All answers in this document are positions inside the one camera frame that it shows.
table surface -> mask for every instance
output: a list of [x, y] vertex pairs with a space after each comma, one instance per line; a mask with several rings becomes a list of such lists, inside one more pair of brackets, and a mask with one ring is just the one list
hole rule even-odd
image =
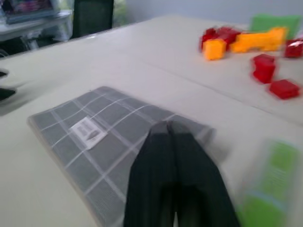
[[[18, 86], [17, 95], [0, 104], [3, 226], [95, 226], [27, 118], [100, 86], [216, 128], [208, 152], [233, 198], [266, 138], [303, 148], [302, 99], [278, 101], [251, 80], [249, 59], [257, 53], [206, 62], [198, 52], [203, 31], [222, 24], [160, 17], [1, 61], [10, 71], [1, 84]], [[281, 76], [300, 82], [300, 60], [279, 61]], [[287, 226], [301, 226], [299, 198]]]
[[60, 23], [64, 23], [64, 21], [70, 15], [71, 10], [62, 10], [56, 17], [52, 19], [39, 19], [12, 25], [2, 23], [0, 24], [0, 41], [18, 37], [33, 30], [48, 28]]

white table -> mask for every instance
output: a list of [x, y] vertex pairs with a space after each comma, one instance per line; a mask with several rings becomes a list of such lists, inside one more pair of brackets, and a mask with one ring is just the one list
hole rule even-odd
[[13, 25], [2, 23], [0, 24], [0, 42], [27, 35], [28, 33], [35, 30], [46, 29], [56, 25], [64, 24], [68, 21], [70, 15], [70, 10], [64, 10], [52, 19], [40, 19]]
[[[1, 224], [95, 226], [26, 120], [103, 85], [216, 128], [214, 146], [221, 152], [215, 149], [210, 153], [234, 198], [265, 138], [286, 140], [303, 148], [303, 127], [295, 120], [285, 120], [279, 112], [269, 113], [235, 98], [236, 93], [230, 95], [219, 89], [224, 61], [206, 63], [196, 52], [198, 37], [210, 24], [219, 23], [161, 17], [0, 61], [0, 66], [11, 72], [6, 84], [20, 85], [18, 94], [5, 107], [14, 111], [3, 115], [5, 110], [0, 106], [0, 128], [5, 129], [0, 131]], [[196, 37], [188, 32], [190, 26]], [[244, 61], [240, 55], [226, 61], [234, 64], [232, 58]], [[224, 76], [225, 81], [235, 77], [229, 73]], [[206, 86], [198, 77], [213, 83]], [[248, 85], [245, 80], [238, 83]], [[288, 227], [301, 226], [302, 208], [300, 197]]]

laptop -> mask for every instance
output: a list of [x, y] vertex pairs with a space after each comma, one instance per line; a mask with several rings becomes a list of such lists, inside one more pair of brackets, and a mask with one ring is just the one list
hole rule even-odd
[[56, 0], [0, 0], [1, 10], [7, 24], [16, 24], [59, 13]]

black chair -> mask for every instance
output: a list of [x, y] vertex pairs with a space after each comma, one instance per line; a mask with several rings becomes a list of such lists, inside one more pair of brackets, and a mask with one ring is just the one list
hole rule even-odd
[[72, 39], [109, 30], [114, 0], [75, 0]]

laptop screen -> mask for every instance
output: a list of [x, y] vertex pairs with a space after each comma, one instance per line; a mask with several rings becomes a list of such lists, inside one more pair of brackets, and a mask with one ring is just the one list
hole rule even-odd
[[51, 0], [0, 0], [6, 15], [18, 15], [52, 9]]

